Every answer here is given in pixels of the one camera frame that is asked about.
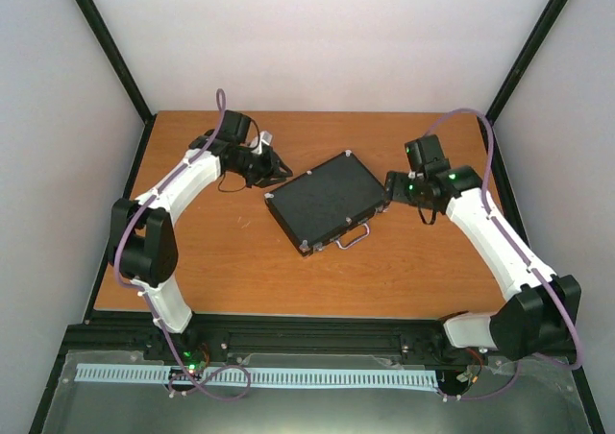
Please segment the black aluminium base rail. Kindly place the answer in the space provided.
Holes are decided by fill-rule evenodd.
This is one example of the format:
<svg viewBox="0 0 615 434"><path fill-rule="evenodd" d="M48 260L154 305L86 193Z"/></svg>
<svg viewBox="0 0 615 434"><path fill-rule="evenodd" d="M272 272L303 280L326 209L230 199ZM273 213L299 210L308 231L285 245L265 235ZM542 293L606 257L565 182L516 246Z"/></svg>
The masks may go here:
<svg viewBox="0 0 615 434"><path fill-rule="evenodd" d="M187 330L164 338L150 315L96 311L67 328L61 350L137 350L148 360L232 363L252 354L351 355L404 365L460 367L467 349L445 341L436 320L364 320L197 314Z"/></svg>

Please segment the black poker set case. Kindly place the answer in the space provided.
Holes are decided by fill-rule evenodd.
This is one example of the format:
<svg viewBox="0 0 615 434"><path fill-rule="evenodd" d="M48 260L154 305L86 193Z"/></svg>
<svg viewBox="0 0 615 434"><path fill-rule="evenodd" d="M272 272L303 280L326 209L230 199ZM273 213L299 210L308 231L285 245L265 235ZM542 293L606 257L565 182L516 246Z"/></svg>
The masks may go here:
<svg viewBox="0 0 615 434"><path fill-rule="evenodd" d="M264 201L302 257L330 244L350 249L369 236L369 220L389 205L382 183L350 150L277 187Z"/></svg>

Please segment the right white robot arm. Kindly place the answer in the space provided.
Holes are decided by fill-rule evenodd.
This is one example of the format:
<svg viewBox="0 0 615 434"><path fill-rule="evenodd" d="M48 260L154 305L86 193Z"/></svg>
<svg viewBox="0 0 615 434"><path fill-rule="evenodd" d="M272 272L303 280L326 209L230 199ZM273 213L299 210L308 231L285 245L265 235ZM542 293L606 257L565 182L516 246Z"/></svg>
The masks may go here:
<svg viewBox="0 0 615 434"><path fill-rule="evenodd" d="M408 141L405 151L409 172L386 177L390 200L415 207L426 226L446 216L480 255L504 298L497 312L445 319L449 345L496 350L517 361L572 344L576 360L571 366L578 368L582 350L575 320L581 290L576 279L558 275L530 249L496 206L486 181L468 165L452 167L436 135Z"/></svg>

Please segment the right black frame post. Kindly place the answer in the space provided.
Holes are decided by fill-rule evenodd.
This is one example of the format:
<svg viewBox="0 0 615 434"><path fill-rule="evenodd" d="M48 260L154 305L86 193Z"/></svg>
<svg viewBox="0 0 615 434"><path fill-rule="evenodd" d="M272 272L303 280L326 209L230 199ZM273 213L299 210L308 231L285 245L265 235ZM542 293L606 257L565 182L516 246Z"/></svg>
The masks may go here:
<svg viewBox="0 0 615 434"><path fill-rule="evenodd" d="M492 126L495 125L504 111L507 102L529 69L568 1L547 1L485 114L486 119Z"/></svg>

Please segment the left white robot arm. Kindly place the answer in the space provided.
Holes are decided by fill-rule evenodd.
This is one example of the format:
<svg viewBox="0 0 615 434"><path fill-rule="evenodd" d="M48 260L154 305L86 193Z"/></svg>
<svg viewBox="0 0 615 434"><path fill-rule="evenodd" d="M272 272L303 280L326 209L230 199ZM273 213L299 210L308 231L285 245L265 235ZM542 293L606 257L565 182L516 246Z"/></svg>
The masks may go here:
<svg viewBox="0 0 615 434"><path fill-rule="evenodd" d="M188 327L193 312L175 272L179 250L175 225L199 194L227 173L248 188L266 188L292 177L272 147L273 134L256 129L250 116L222 109L216 128L198 136L181 160L157 184L137 198L121 198L111 209L108 262L116 282L145 299L153 323L168 332L165 345L179 359L193 357L200 336Z"/></svg>

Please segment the left black frame post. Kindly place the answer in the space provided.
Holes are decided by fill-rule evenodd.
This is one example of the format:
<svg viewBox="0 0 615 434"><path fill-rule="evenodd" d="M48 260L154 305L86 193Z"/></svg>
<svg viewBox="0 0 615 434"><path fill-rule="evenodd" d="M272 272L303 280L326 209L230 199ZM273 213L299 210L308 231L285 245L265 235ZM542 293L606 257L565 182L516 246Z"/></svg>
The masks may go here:
<svg viewBox="0 0 615 434"><path fill-rule="evenodd" d="M115 76L124 88L138 117L146 124L151 121L154 114L149 109L136 81L125 62L102 14L94 0L74 0L100 48L109 61Z"/></svg>

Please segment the black frame post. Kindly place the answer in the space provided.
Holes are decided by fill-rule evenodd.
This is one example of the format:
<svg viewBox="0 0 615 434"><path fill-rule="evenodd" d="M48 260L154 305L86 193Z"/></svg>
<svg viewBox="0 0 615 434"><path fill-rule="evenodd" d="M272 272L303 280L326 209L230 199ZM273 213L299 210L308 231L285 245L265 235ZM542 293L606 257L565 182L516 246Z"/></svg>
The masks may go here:
<svg viewBox="0 0 615 434"><path fill-rule="evenodd" d="M102 14L94 0L74 0L100 48L109 61L115 76L124 88L138 117L146 124L151 121L154 114L149 109L136 81L125 62Z"/></svg>
<svg viewBox="0 0 615 434"><path fill-rule="evenodd" d="M529 69L568 1L547 1L485 114L486 119L492 126L495 125L504 111L507 102Z"/></svg>

